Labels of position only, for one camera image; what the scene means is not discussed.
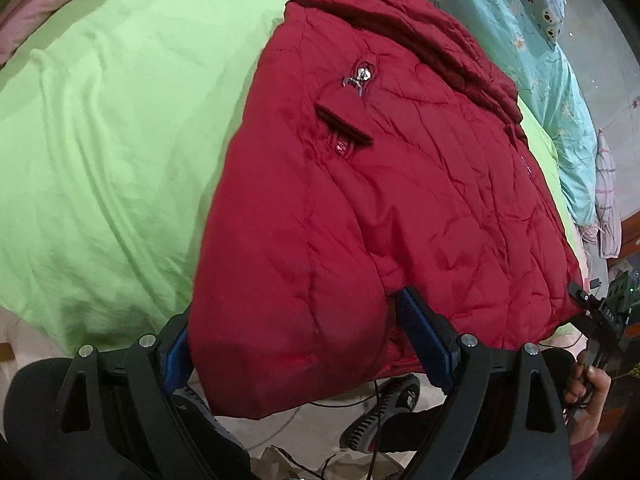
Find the person's red sleeve forearm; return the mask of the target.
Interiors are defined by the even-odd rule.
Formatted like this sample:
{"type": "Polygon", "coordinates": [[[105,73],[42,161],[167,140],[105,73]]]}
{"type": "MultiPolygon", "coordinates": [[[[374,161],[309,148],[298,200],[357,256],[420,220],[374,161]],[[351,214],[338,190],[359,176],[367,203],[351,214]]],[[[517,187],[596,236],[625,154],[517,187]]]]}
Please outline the person's red sleeve forearm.
{"type": "Polygon", "coordinates": [[[573,480],[578,479],[585,471],[598,437],[599,434],[595,432],[588,439],[570,445],[570,463],[572,464],[573,480]]]}

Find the person's right hand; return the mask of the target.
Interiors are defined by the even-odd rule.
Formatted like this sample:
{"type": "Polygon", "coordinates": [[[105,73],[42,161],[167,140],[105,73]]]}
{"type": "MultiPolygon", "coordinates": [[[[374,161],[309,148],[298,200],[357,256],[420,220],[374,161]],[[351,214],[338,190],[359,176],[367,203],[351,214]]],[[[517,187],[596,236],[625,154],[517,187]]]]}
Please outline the person's right hand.
{"type": "Polygon", "coordinates": [[[588,440],[597,432],[611,387],[608,373],[588,365],[587,356],[586,350],[578,354],[564,393],[566,403],[578,405],[568,430],[570,445],[588,440]]]}

